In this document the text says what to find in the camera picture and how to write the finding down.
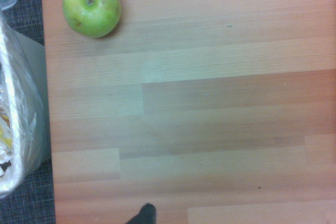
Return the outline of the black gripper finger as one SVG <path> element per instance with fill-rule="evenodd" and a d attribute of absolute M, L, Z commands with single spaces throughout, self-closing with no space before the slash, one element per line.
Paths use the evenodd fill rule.
<path fill-rule="evenodd" d="M 127 224 L 156 224 L 156 207 L 151 203 L 146 203 Z"/>

